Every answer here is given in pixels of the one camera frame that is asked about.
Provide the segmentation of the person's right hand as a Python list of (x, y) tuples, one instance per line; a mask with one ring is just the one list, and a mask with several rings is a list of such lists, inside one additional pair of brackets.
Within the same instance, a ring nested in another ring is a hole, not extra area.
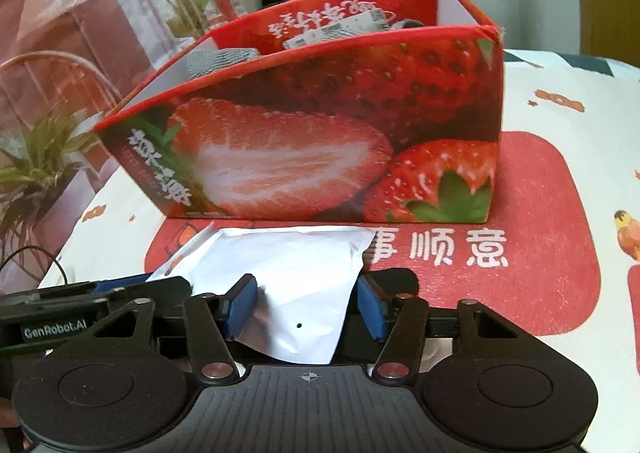
[(1, 409), (1, 451), (18, 453), (25, 450), (24, 433), (13, 412), (7, 407)]

